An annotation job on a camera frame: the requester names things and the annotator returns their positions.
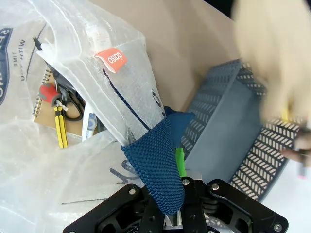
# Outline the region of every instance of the blue logo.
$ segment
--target blue logo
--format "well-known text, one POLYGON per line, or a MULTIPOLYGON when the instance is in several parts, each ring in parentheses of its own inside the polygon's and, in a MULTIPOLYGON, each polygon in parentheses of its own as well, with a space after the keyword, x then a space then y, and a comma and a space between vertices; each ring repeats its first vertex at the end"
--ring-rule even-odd
POLYGON ((10 68, 7 47, 13 28, 0 30, 0 105, 3 103, 9 85, 10 68))

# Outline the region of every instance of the hand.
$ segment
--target hand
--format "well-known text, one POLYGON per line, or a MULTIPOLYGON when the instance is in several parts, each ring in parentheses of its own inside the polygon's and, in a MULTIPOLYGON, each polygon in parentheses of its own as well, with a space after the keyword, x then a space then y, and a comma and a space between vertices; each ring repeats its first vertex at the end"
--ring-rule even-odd
POLYGON ((267 87, 263 120, 281 116, 289 103, 292 115, 311 116, 311 13, 305 1, 237 0, 233 19, 241 58, 267 87))
MULTIPOLYGON (((303 150, 310 150, 310 152, 307 153, 306 166, 311 167, 311 133, 298 136, 295 141, 295 147, 303 150)), ((286 149, 281 151, 281 153, 288 159, 302 162, 301 154, 294 150, 286 149)))

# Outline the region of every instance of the clear plastic bag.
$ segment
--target clear plastic bag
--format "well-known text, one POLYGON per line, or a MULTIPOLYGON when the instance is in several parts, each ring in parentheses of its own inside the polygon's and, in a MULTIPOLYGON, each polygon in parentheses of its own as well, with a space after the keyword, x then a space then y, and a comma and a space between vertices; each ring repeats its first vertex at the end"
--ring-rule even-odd
POLYGON ((85 0, 2 5, 0 232, 62 232, 123 185, 143 185, 120 146, 155 126, 163 106, 144 37, 120 18, 85 0), (43 51, 37 52, 33 37, 43 51), (117 73, 106 69, 123 99, 94 57, 112 47, 128 59, 117 73), (108 131, 83 143, 68 134, 69 147, 59 149, 55 129, 33 122, 44 60, 72 83, 108 131))

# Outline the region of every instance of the screw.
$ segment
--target screw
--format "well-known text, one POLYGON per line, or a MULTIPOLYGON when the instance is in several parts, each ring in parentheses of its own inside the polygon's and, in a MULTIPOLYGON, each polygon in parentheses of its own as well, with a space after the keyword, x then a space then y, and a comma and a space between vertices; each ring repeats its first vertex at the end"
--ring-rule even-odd
POLYGON ((188 184, 190 184, 190 181, 188 181, 187 179, 184 179, 183 180, 183 185, 188 185, 188 184))
POLYGON ((218 189, 219 189, 219 185, 218 184, 215 183, 215 184, 212 185, 212 190, 216 191, 218 189))
POLYGON ((282 228, 282 225, 281 225, 281 224, 277 223, 276 225, 274 225, 274 230, 275 230, 276 232, 280 232, 282 229, 283 229, 283 228, 282 228))
POLYGON ((136 190, 132 188, 132 189, 130 189, 130 191, 128 191, 128 193, 131 195, 134 195, 136 193, 136 190))

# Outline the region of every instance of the black mount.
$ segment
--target black mount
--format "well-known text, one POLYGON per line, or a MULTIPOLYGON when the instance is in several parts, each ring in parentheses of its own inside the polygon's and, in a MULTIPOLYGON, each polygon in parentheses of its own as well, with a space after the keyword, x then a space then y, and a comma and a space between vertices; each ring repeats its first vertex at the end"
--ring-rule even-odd
POLYGON ((285 233, 287 220, 222 180, 205 185, 183 177, 185 200, 182 229, 163 227, 165 215, 146 187, 128 184, 67 226, 63 233, 219 233, 206 225, 204 214, 235 233, 285 233))

